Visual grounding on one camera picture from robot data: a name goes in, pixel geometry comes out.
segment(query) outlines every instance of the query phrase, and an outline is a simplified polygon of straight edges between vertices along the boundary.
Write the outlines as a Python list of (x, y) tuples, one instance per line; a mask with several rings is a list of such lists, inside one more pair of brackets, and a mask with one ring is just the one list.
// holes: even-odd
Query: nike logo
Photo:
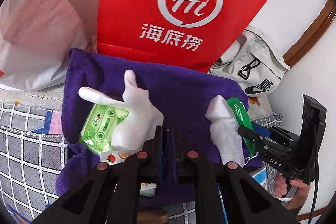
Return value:
[(267, 89), (269, 89), (272, 85), (273, 85), (273, 83), (270, 80), (265, 79), (259, 85), (248, 86), (245, 89), (245, 93), (246, 94), (257, 94), (257, 93), (260, 93), (260, 92), (266, 92), (266, 91), (268, 91)]

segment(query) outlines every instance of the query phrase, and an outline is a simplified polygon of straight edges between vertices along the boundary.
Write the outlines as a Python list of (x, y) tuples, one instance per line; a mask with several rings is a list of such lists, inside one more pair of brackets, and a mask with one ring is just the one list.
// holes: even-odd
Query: black sleeve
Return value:
[(297, 215), (299, 214), (300, 210), (302, 209), (302, 207), (303, 207), (303, 205), (302, 205), (301, 207), (299, 207), (299, 208), (288, 209), (288, 211), (289, 211), (292, 215), (297, 216)]

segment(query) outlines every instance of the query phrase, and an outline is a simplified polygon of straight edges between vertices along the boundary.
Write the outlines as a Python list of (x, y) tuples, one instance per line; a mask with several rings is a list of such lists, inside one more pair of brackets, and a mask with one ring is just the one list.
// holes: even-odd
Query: chinese characters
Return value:
[[(163, 36), (163, 30), (164, 28), (154, 26), (152, 24), (143, 24), (142, 25), (142, 34), (139, 36), (139, 38), (148, 38), (152, 39), (155, 42), (160, 41), (161, 37)], [(175, 31), (175, 30), (167, 30), (165, 36), (161, 40), (161, 43), (166, 43), (166, 44), (171, 44), (175, 46), (179, 46), (179, 42), (183, 40), (185, 33)], [(191, 49), (192, 51), (196, 51), (198, 47), (202, 43), (202, 39), (193, 37), (191, 34), (188, 34), (186, 36), (186, 39), (181, 43), (182, 45), (180, 46), (181, 48), (185, 49)]]

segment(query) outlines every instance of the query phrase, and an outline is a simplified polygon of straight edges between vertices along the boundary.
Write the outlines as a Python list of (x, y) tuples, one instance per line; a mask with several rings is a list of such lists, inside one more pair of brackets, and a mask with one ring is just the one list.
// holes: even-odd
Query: black cable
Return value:
[(312, 214), (315, 211), (315, 205), (316, 205), (316, 199), (317, 199), (317, 191), (319, 187), (319, 156), (317, 152), (317, 144), (316, 144), (316, 136), (315, 136), (315, 169), (316, 169), (316, 177), (315, 177), (315, 190), (314, 190), (314, 197), (313, 197), (313, 203), (311, 205), (310, 210), (310, 216), (308, 220), (308, 224), (311, 223), (312, 220)]

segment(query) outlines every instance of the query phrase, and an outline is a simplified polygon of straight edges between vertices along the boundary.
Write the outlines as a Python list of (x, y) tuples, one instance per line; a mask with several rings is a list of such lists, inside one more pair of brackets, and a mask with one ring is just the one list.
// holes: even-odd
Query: wooden trim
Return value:
[(328, 0), (310, 27), (290, 49), (285, 52), (285, 63), (293, 67), (317, 43), (336, 16), (336, 6), (333, 0)]
[[(323, 214), (325, 212), (326, 209), (327, 209), (327, 207), (323, 207), (323, 208), (321, 208), (319, 210), (316, 210), (316, 211), (313, 212), (312, 216), (313, 217), (320, 216), (321, 214)], [(302, 220), (309, 219), (309, 217), (310, 217), (310, 213), (306, 213), (306, 214), (303, 214), (303, 215), (298, 215), (296, 217), (296, 219), (298, 221), (302, 221)]]

